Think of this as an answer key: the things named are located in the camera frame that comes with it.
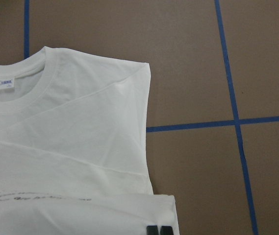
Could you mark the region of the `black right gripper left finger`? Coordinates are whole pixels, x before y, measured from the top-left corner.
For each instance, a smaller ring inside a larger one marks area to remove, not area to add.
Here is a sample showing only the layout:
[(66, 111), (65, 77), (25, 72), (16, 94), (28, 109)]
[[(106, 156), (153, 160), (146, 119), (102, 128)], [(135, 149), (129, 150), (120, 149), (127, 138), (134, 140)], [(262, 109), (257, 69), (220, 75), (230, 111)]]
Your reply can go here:
[(159, 235), (159, 230), (157, 225), (148, 225), (146, 227), (146, 235)]

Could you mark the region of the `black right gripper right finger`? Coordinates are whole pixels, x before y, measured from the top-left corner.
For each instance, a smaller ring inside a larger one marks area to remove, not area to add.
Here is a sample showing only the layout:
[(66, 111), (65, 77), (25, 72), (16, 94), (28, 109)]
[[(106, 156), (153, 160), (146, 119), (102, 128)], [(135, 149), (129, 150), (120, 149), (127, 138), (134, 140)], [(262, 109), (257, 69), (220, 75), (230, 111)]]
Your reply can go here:
[(161, 226), (160, 234), (161, 235), (174, 235), (172, 226)]

